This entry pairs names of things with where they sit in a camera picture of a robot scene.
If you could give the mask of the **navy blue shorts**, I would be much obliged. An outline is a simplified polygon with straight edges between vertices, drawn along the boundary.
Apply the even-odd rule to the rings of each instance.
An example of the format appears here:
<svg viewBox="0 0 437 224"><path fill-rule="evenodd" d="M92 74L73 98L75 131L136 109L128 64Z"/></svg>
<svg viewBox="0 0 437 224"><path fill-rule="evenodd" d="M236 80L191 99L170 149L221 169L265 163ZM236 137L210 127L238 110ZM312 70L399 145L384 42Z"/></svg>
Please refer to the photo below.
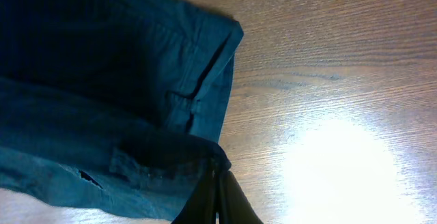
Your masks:
<svg viewBox="0 0 437 224"><path fill-rule="evenodd" d="M1 187L171 221L213 165L240 23L184 0L1 0Z"/></svg>

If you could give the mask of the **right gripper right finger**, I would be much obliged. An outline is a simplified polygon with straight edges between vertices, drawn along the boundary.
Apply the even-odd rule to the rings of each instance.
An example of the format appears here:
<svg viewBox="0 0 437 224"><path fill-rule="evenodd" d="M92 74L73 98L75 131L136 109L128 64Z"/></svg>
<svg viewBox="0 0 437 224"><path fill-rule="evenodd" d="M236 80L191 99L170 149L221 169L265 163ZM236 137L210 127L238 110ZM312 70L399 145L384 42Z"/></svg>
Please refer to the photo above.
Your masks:
<svg viewBox="0 0 437 224"><path fill-rule="evenodd" d="M230 171L218 177L218 216L220 224L263 224Z"/></svg>

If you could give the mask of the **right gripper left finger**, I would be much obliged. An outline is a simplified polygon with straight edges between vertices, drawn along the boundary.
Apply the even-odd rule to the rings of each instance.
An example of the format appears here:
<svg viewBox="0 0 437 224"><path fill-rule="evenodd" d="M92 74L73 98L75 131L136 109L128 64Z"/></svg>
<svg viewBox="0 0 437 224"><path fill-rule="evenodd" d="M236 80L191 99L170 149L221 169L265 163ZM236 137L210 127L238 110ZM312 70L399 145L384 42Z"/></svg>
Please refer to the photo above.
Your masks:
<svg viewBox="0 0 437 224"><path fill-rule="evenodd" d="M216 223L216 180L214 167L209 164L185 206L172 224Z"/></svg>

